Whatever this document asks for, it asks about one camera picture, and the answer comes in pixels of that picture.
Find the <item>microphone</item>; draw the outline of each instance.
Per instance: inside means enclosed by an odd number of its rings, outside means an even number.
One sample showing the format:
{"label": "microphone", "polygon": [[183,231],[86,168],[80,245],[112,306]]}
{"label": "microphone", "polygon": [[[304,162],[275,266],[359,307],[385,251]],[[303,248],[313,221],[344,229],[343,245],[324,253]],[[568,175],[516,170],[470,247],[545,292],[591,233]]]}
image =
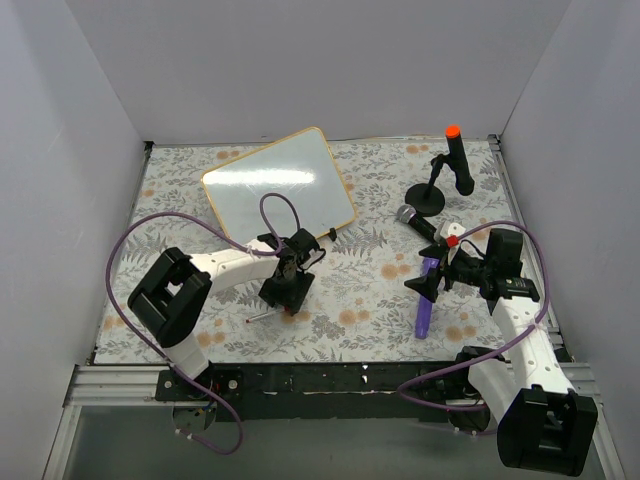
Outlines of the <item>microphone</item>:
{"label": "microphone", "polygon": [[449,145],[449,155],[447,164],[456,175],[456,190],[463,196],[471,195],[475,182],[469,173],[469,162],[467,154],[464,152],[460,127],[451,125],[445,131],[447,144]]}
{"label": "microphone", "polygon": [[436,227],[427,222],[424,218],[418,215],[416,209],[411,205],[402,205],[398,209],[398,213],[396,214],[396,218],[400,220],[402,223],[408,224],[412,227],[416,232],[422,235],[424,238],[429,240],[430,242],[435,242],[434,235],[436,234]]}

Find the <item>purple cylinder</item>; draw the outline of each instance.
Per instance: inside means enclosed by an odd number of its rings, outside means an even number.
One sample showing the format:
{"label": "purple cylinder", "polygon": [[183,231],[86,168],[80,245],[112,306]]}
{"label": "purple cylinder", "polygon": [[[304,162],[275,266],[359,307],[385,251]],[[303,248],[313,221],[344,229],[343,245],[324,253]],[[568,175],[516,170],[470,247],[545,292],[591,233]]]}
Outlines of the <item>purple cylinder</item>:
{"label": "purple cylinder", "polygon": [[[425,258],[422,262],[422,275],[426,275],[429,270],[436,268],[439,261],[435,258]],[[418,316],[416,317],[416,338],[425,339],[429,334],[429,324],[431,323],[431,310],[433,303],[420,295],[418,303]]]}

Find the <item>floral pattern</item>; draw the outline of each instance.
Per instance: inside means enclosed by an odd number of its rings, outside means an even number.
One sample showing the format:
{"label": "floral pattern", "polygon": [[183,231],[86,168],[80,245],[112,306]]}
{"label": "floral pattern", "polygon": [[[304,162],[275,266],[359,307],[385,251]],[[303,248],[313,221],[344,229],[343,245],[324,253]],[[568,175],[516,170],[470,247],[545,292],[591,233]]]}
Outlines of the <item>floral pattern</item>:
{"label": "floral pattern", "polygon": [[[446,144],[433,139],[395,142],[332,144],[356,204],[357,219],[338,231],[335,242],[327,237],[320,240],[327,256],[313,267],[316,280],[297,315],[270,310],[258,297],[260,282],[211,295],[195,333],[213,362],[450,360],[464,345],[503,343],[484,301],[465,285],[455,285],[439,297],[428,338],[415,338],[419,296],[403,282],[420,274],[418,251],[427,244],[398,223],[395,213],[404,203],[406,190],[428,179],[429,161],[444,152]],[[471,228],[511,218],[489,145],[466,141],[465,147],[475,192],[461,197],[454,188],[454,175],[445,168],[438,187],[447,205],[431,221],[449,219]],[[200,186],[200,175],[249,150],[247,146],[154,148],[133,221],[173,210],[219,227]],[[486,232],[478,232],[473,241],[484,249],[486,238]],[[142,225],[126,242],[114,276],[114,291],[123,307],[157,255],[170,246],[186,253],[226,248],[218,238],[182,219],[163,217]],[[159,361],[109,305],[94,362]]]}

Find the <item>orange tip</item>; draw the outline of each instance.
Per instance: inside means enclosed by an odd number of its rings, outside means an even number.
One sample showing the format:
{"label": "orange tip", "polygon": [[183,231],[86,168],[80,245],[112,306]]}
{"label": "orange tip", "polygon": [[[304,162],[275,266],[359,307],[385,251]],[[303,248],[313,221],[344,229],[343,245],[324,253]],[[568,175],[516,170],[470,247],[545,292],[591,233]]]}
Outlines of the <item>orange tip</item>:
{"label": "orange tip", "polygon": [[444,134],[447,138],[456,138],[460,136],[460,127],[458,125],[449,125]]}

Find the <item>wall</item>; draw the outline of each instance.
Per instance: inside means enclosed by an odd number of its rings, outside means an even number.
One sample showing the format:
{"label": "wall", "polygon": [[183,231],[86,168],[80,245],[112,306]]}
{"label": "wall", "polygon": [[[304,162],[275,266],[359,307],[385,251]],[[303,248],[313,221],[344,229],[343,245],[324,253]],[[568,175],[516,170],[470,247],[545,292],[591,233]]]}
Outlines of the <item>wall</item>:
{"label": "wall", "polygon": [[640,3],[574,0],[503,136],[553,302],[588,360],[627,478],[640,478]]}
{"label": "wall", "polygon": [[0,2],[0,478],[41,478],[143,144],[63,0]]}
{"label": "wall", "polygon": [[67,0],[145,140],[500,133],[569,0]]}

